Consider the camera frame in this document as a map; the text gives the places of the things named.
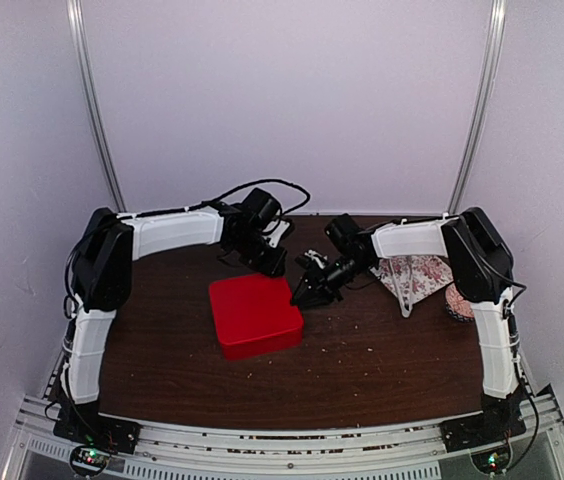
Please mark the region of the red square tin box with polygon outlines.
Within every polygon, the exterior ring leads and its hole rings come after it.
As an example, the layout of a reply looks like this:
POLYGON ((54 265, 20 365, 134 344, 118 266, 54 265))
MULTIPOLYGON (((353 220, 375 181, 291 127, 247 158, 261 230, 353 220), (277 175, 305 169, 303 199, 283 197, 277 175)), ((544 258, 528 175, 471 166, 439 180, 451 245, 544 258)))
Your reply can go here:
POLYGON ((218 342, 229 361, 243 360, 297 346, 304 323, 239 323, 216 328, 218 342))

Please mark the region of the red tin lid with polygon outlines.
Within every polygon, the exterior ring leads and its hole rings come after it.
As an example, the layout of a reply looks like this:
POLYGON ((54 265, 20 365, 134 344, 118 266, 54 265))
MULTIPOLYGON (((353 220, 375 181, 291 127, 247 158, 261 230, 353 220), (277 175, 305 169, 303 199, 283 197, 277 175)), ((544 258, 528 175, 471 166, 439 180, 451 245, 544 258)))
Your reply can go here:
POLYGON ((210 305, 215 325, 239 323, 299 323, 303 317, 291 305, 291 290, 283 277, 250 274, 210 284, 210 305))

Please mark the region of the metal serving tongs white handle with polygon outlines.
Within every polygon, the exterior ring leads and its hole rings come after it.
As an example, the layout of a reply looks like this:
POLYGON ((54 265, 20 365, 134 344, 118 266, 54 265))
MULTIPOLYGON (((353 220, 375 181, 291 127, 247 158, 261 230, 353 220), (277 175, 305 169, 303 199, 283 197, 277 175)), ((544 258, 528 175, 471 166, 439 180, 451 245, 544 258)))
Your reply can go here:
POLYGON ((398 301, 401 315, 409 318, 413 312, 414 267, 412 256, 394 256, 380 261, 380 281, 398 301))

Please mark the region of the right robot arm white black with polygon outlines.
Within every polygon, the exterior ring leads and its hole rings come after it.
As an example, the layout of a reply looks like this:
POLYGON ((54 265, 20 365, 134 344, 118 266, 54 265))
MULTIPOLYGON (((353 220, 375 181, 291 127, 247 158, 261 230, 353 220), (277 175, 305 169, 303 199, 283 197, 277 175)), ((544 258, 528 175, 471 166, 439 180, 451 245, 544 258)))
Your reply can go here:
POLYGON ((482 209, 367 228, 342 214, 327 224, 325 234, 340 255, 328 261, 308 250, 298 258, 304 275, 292 305, 310 309, 339 301, 342 289, 365 272, 397 298, 403 317, 416 303, 444 291, 447 311, 476 325, 482 359, 482 411, 464 430, 488 442, 524 432, 514 304, 525 287, 514 280, 512 253, 482 209))

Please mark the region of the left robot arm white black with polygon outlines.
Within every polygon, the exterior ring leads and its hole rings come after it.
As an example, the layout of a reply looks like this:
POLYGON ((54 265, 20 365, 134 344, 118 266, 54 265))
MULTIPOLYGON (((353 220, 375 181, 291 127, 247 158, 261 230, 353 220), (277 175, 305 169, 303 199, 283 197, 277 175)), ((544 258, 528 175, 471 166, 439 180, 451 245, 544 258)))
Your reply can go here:
POLYGON ((281 242, 293 229, 277 199, 260 188, 233 204, 216 198, 142 213, 94 211, 65 267, 68 328, 58 401, 68 429, 85 444, 105 436, 106 424, 98 415, 100 371, 109 329, 132 291, 136 261, 217 245, 226 254, 237 253, 252 271, 277 278, 285 273, 287 256, 281 242))

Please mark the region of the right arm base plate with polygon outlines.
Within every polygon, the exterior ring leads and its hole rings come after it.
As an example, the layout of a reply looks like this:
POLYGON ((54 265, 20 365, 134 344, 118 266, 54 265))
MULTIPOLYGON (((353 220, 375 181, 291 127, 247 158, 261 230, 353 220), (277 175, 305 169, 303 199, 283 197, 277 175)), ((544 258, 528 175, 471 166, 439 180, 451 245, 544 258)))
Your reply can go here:
POLYGON ((447 453, 468 452, 473 467, 491 477, 504 474, 514 463, 512 439, 526 432, 522 419, 502 426, 487 423, 477 414, 440 424, 447 453))

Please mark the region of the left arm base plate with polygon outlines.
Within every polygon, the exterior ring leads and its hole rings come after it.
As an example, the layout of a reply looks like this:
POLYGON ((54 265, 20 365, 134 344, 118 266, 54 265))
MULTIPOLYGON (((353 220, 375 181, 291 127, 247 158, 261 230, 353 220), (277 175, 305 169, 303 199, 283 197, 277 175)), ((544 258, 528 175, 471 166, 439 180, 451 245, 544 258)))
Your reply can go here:
POLYGON ((69 467, 80 477, 100 475, 120 453, 133 454, 141 426, 137 422, 99 417, 96 427, 80 420, 58 419, 53 427, 56 437, 75 443, 68 457, 69 467))

